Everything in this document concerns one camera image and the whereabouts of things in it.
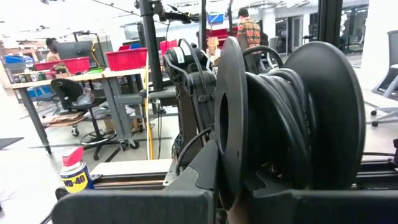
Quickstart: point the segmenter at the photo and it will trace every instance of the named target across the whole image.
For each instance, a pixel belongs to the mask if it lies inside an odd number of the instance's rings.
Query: yellow pole
[[[147,98],[145,99],[145,114],[147,118],[147,158],[148,159],[154,159],[154,142],[152,139],[152,127],[150,126],[150,119],[149,119],[149,108],[148,108],[148,95],[149,95],[149,88],[148,88],[148,74],[149,74],[149,59],[148,59],[148,53],[147,53],[147,62],[145,65],[145,78],[144,78],[144,83],[145,83],[145,88],[147,90]]]

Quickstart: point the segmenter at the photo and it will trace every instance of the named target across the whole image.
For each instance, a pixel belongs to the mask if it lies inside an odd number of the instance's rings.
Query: chair caster wheel
[[[79,136],[79,134],[80,134],[79,130],[75,130],[75,129],[72,130],[72,135],[73,135],[74,137]]]

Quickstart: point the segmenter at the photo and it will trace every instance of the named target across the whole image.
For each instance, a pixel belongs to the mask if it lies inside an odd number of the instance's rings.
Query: black spool
[[[346,57],[330,44],[311,42],[296,50],[283,69],[269,73],[273,77],[243,70],[238,42],[228,37],[215,94],[220,176],[229,169],[219,182],[224,208],[236,204],[245,174],[266,164],[275,165],[269,168],[293,189],[348,189],[361,162],[365,115],[361,89]],[[287,82],[292,74],[296,78]],[[275,95],[259,84],[264,80],[277,90]]]

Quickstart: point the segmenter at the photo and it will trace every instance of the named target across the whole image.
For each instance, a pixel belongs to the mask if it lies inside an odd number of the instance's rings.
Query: coiled cable
[[[274,105],[274,109],[262,107],[261,110],[276,110],[280,119],[288,140],[287,160],[291,164],[294,187],[311,189],[311,144],[317,130],[317,119],[313,99],[303,80],[299,74],[287,68],[267,75],[246,73],[246,76],[248,88],[253,88],[256,94]]]

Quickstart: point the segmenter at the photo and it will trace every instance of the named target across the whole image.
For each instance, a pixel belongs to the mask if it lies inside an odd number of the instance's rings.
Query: blue bin
[[[224,22],[224,14],[209,14],[207,17],[207,21],[210,24],[222,23]]]
[[[135,43],[135,44],[130,45],[130,49],[137,49],[137,48],[141,48],[140,43]]]
[[[6,55],[4,56],[6,63],[22,63],[24,59],[21,56]]]

